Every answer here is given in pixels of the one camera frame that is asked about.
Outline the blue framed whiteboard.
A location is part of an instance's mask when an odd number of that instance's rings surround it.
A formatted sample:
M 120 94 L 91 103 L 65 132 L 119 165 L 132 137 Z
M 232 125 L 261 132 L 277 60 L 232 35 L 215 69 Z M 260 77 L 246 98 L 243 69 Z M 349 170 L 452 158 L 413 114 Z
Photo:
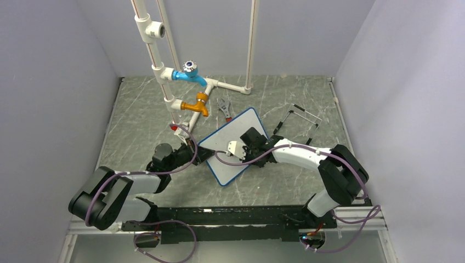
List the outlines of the blue framed whiteboard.
M 258 132 L 259 138 L 268 139 L 257 111 L 250 107 L 199 142 L 199 146 L 203 148 L 224 152 L 206 160 L 220 186 L 228 185 L 249 167 L 242 164 L 246 156 L 246 143 L 241 137 L 250 128 Z

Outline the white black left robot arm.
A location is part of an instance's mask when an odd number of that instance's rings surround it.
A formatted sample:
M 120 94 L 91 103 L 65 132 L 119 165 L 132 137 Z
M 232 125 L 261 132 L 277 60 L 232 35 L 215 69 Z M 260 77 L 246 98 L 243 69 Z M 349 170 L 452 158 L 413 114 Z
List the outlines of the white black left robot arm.
M 213 150 L 196 147 L 188 140 L 176 150 L 167 143 L 157 145 L 142 172 L 116 172 L 101 166 L 71 198 L 68 211 L 99 230 L 115 221 L 136 221 L 143 230 L 150 230 L 158 221 L 157 205 L 141 195 L 163 192 L 172 171 L 187 164 L 199 165 L 213 155 Z

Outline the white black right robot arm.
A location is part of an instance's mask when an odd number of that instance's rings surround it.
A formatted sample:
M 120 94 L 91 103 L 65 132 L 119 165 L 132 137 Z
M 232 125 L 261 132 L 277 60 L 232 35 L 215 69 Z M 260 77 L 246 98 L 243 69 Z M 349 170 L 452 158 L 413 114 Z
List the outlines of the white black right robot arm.
M 341 144 L 333 148 L 311 147 L 282 136 L 270 138 L 249 128 L 240 137 L 244 144 L 239 159 L 263 167 L 267 163 L 287 163 L 319 173 L 324 190 L 314 194 L 302 208 L 302 220 L 308 227 L 323 223 L 324 216 L 340 205 L 351 205 L 369 180 L 360 162 Z

